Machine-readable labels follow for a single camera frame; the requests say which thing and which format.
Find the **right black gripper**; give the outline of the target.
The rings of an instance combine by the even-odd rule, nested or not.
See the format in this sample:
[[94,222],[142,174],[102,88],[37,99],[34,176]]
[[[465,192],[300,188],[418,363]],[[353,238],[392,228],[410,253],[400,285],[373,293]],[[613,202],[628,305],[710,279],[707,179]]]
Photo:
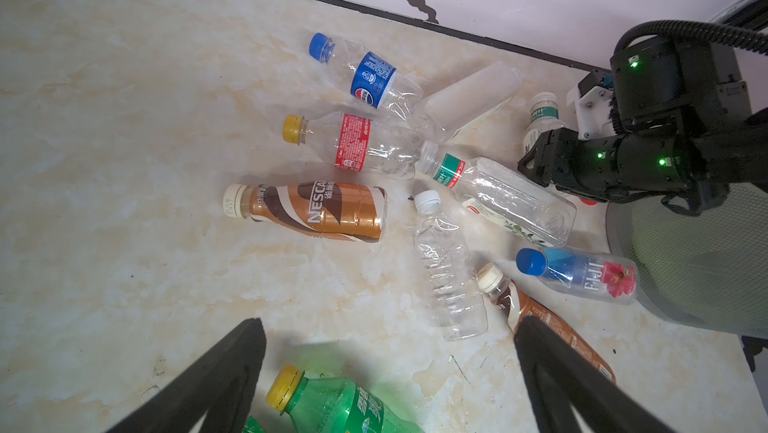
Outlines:
[[623,136],[580,140],[578,133],[559,128],[541,133],[518,161],[517,170],[534,183],[594,201],[620,201],[624,185],[617,151]]

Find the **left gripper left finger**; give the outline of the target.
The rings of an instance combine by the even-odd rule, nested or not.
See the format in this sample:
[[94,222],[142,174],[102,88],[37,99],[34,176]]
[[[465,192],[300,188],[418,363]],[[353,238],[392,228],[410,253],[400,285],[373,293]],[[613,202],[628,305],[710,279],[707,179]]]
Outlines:
[[241,432],[266,353],[262,320],[242,321],[112,432]]

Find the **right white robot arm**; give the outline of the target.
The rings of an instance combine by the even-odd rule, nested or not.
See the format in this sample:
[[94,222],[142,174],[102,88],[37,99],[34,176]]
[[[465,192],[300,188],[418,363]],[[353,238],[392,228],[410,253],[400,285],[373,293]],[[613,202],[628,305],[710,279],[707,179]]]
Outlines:
[[610,64],[614,135],[544,133],[523,176],[596,202],[658,196],[686,216],[721,206],[733,184],[767,188],[767,112],[752,111],[733,47],[654,36]]

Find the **green soda bottle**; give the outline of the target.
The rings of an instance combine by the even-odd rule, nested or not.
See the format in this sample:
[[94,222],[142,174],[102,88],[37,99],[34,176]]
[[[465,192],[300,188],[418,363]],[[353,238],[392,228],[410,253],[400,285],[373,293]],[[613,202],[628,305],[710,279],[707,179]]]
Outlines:
[[381,399],[345,377],[309,378],[287,364],[266,394],[266,402],[290,416],[294,430],[311,433],[419,432]]

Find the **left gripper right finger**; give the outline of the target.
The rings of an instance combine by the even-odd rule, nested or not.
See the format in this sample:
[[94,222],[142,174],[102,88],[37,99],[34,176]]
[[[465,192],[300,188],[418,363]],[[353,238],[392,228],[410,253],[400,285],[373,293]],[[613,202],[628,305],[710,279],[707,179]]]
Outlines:
[[514,343],[541,432],[669,432],[554,331],[535,317],[522,320]]

